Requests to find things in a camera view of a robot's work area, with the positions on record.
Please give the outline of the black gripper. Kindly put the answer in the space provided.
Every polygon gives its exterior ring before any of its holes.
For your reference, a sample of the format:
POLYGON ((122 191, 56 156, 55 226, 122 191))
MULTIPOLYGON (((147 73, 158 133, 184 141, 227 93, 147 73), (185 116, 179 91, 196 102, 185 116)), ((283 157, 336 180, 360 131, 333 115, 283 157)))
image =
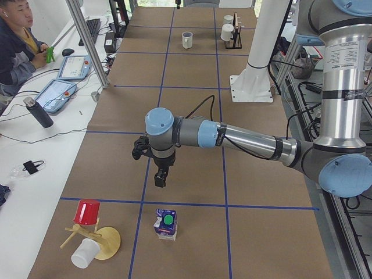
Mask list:
POLYGON ((174 165, 176 160, 176 150, 167 149, 160 151, 152 149, 153 161, 158 167, 158 172, 154 175, 155 186, 164 188, 166 186, 166 173, 169 172, 170 166, 174 165))

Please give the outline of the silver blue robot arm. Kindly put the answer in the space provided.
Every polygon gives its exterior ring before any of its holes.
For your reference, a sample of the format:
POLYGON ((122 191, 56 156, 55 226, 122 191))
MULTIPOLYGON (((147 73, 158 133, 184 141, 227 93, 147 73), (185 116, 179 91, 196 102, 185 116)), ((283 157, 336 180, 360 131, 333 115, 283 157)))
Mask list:
POLYGON ((154 108, 145 118, 149 157, 164 187, 176 147, 227 146, 296 169, 333 195, 348 198, 371 187, 371 160, 359 137, 366 95, 363 64, 371 34, 370 1, 301 1, 297 35, 325 45, 320 135, 313 142, 259 134, 206 119, 176 117, 154 108))

